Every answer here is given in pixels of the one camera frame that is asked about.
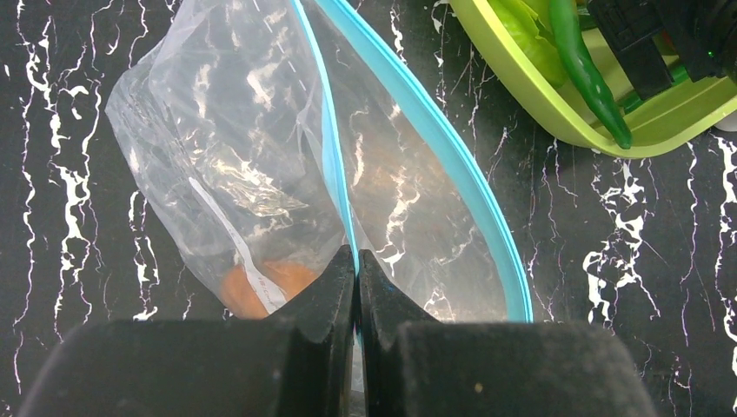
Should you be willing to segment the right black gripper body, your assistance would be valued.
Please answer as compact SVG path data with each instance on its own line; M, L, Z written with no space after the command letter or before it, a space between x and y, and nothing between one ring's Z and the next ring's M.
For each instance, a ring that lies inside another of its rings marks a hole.
M678 75L736 81L735 1L588 1L634 93L650 99Z

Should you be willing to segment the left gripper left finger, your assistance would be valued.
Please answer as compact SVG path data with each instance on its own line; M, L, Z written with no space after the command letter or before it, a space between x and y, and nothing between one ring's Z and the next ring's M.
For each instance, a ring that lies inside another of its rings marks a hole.
M354 256L269 317L112 321L75 329L52 352L22 416L345 416Z

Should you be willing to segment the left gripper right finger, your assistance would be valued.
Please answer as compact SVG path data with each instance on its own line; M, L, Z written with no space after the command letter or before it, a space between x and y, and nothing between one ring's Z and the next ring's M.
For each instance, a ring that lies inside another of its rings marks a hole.
M358 255L370 416L653 416L624 344L577 323L443 323Z

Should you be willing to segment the brown kiwi toy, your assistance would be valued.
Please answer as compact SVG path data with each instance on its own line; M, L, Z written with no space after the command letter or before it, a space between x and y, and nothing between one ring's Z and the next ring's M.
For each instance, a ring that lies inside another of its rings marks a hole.
M222 279L219 298L238 319L260 320L292 301L318 274L296 261L265 261L262 275L235 265Z

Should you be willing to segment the light green pepper toy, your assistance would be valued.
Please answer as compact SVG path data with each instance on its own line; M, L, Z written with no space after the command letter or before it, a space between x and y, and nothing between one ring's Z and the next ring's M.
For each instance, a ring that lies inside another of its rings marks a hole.
M549 22L549 1L501 0L489 5L528 60L554 87L568 75L563 69Z

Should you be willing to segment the clear zip top bag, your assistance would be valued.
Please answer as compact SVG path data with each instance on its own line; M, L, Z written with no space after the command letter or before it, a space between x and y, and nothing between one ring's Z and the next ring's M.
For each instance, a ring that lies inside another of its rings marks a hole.
M438 320L534 319L474 157L344 1L185 1L105 111L138 188L218 297L237 264L319 274L347 245Z

